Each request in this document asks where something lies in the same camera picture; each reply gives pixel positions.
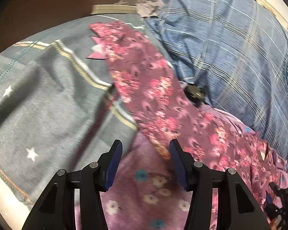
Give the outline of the maroon floral garment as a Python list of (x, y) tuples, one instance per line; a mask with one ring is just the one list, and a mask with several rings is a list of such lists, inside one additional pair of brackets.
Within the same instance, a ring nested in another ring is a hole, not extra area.
[(176, 139), (209, 168), (236, 169), (261, 204), (270, 182), (288, 187), (284, 160), (255, 132), (195, 107), (146, 35), (121, 21), (97, 22), (90, 28), (121, 100), (163, 158), (170, 158), (169, 143)]

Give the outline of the purple flowered cloth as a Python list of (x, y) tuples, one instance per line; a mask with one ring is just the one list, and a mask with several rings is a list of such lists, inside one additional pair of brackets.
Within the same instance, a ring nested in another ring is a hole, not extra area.
[[(218, 129), (189, 150), (195, 160), (219, 171), (236, 168), (260, 205), (272, 195), (270, 182), (288, 187), (286, 162), (253, 130), (225, 111), (206, 104), (199, 109), (203, 122), (215, 122)], [(79, 166), (96, 160), (113, 139), (120, 139), (124, 150), (114, 185), (101, 196), (109, 229), (182, 229), (191, 193), (180, 187), (171, 162), (137, 129), (121, 102), (110, 107)]]

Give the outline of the grey star patterned cloth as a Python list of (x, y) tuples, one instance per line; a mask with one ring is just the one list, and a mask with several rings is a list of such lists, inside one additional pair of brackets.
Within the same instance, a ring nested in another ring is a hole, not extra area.
[(90, 25), (123, 21), (152, 38), (138, 15), (76, 19), (21, 40), (0, 53), (0, 177), (32, 207), (59, 169), (96, 161), (113, 141), (128, 152), (135, 121), (118, 96)]

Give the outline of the small black round object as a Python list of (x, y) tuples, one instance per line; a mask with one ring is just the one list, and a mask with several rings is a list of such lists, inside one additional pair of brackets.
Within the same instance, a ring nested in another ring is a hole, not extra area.
[(196, 107), (205, 101), (205, 92), (194, 84), (187, 84), (184, 88), (184, 93)]

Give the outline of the blue plaid bedsheet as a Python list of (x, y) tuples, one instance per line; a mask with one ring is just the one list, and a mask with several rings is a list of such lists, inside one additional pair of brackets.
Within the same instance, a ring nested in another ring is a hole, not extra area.
[(288, 32), (255, 0), (162, 0), (147, 20), (179, 80), (261, 134), (288, 172)]

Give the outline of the crumpled grey brown cloth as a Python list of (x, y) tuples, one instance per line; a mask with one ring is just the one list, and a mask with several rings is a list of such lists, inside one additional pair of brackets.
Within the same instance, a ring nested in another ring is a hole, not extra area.
[(116, 4), (135, 6), (137, 13), (143, 17), (156, 17), (159, 11), (165, 6), (162, 0), (120, 0)]

